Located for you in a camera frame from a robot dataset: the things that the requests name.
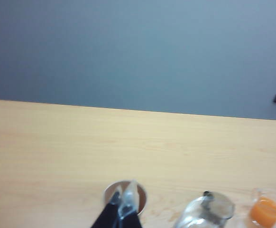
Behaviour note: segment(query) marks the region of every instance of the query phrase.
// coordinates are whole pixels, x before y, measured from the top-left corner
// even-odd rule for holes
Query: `blue-gray wall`
[[[0,0],[0,99],[276,119],[276,0]]]

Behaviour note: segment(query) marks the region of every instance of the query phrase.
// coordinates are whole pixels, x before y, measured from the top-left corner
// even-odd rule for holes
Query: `glass jug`
[[[226,196],[205,191],[185,208],[174,228],[223,228],[234,215],[235,205]]]

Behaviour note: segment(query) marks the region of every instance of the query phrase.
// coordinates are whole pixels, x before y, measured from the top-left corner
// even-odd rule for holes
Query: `wooden table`
[[[106,186],[132,178],[145,228],[204,190],[245,217],[254,187],[276,189],[276,121],[0,100],[0,228],[88,228]]]

